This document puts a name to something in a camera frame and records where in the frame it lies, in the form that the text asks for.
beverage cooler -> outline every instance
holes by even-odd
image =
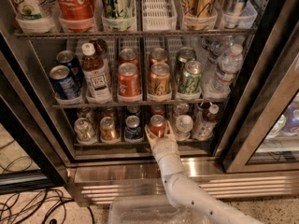
[[[18,175],[30,181],[39,174],[47,180],[39,188],[64,185],[81,206],[109,205],[119,196],[164,194],[144,129],[149,125],[153,133],[157,127],[161,130],[159,119],[151,117],[163,114],[176,134],[188,176],[211,195],[298,194],[299,0],[249,0],[242,13],[237,13],[240,7],[234,7],[233,0],[227,0],[231,5],[211,0],[214,7],[208,14],[194,16],[189,14],[189,0],[118,0],[125,9],[117,11],[107,8],[115,0],[93,1],[92,15],[85,10],[74,20],[65,11],[64,0],[49,0],[51,15],[44,11],[45,17],[38,20],[38,12],[29,6],[14,7],[16,0],[0,0],[0,68],[6,84],[0,87],[1,124],[15,133],[12,136],[42,137],[33,142],[15,138],[35,166],[31,171],[25,165],[5,172],[3,189],[9,184],[9,191],[22,190]],[[229,7],[235,8],[233,15],[225,13]],[[229,83],[214,91],[220,70],[209,62],[213,41],[221,39],[234,43],[230,50],[243,56],[243,65],[240,71],[227,72],[221,84]],[[89,49],[91,43],[106,51],[98,68],[105,77],[89,79],[90,64],[83,60],[96,52],[96,46]],[[193,61],[188,62],[189,70],[184,64],[178,73],[178,63],[187,59],[183,52]],[[73,69],[57,68],[63,63],[58,55],[62,53],[70,54]],[[85,78],[78,85],[81,67]],[[57,70],[65,69],[67,75],[60,81],[55,78]],[[165,85],[162,72],[167,69]],[[138,92],[126,93],[129,73],[138,77],[134,85],[130,79]],[[200,82],[192,94],[190,77]],[[72,90],[64,93],[62,80]],[[14,112],[16,106],[24,111]],[[177,116],[184,108],[188,119]],[[92,120],[86,115],[79,119],[87,109],[93,112]],[[132,112],[137,119],[128,119]],[[30,117],[30,124],[21,114]],[[12,117],[22,128],[12,128]],[[178,119],[186,123],[179,127]],[[203,119],[209,119],[210,126]],[[85,136],[82,126],[89,129]],[[132,134],[136,126],[138,136]],[[29,183],[29,189],[37,188]]]

floor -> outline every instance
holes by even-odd
[[[8,202],[8,206],[12,206],[11,213],[18,214],[22,209],[33,206],[45,197],[44,190],[38,190],[35,192],[24,192],[21,193],[19,200],[13,204],[16,200],[16,195],[11,198]],[[0,211],[4,210],[5,203],[9,197],[12,195],[2,195],[0,196]],[[64,188],[58,188],[50,190],[47,193],[47,198],[41,207],[28,219],[20,223],[30,223],[30,224],[41,224],[41,223],[64,223],[64,224],[89,224],[93,223],[91,218],[91,213],[86,207],[79,207],[76,203],[70,202],[66,203],[64,207],[61,205],[57,208],[45,222],[43,222],[45,215],[49,210],[58,203],[59,199],[64,196],[64,200],[68,201],[67,198],[70,196]],[[299,223],[299,197],[267,197],[267,198],[256,198],[247,201],[233,201],[227,202],[229,205],[234,206],[241,210],[242,212],[257,218],[262,223],[268,224],[295,224]],[[108,209],[102,209],[98,206],[91,206],[91,210],[94,216],[94,223],[96,224],[107,224],[108,223]],[[33,209],[25,212],[23,215],[18,217],[13,216],[8,220],[8,211],[0,212],[0,223],[18,223],[22,218],[32,212]]]

white bottle cap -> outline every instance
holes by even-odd
[[[213,114],[216,115],[219,111],[219,107],[217,105],[211,105],[208,109],[208,111]]]
[[[95,48],[93,46],[93,43],[84,43],[82,45],[82,51],[83,51],[83,54],[86,56],[94,55]]]
[[[233,44],[231,46],[231,52],[234,54],[234,55],[238,55],[238,54],[241,54],[243,51],[243,48],[241,45],[239,44]]]

white robotic arm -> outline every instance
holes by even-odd
[[[262,223],[246,216],[234,207],[218,201],[185,175],[178,144],[171,125],[167,122],[164,138],[157,138],[146,126],[146,134],[153,156],[158,162],[167,199],[174,207],[188,206],[219,224],[259,224]]]

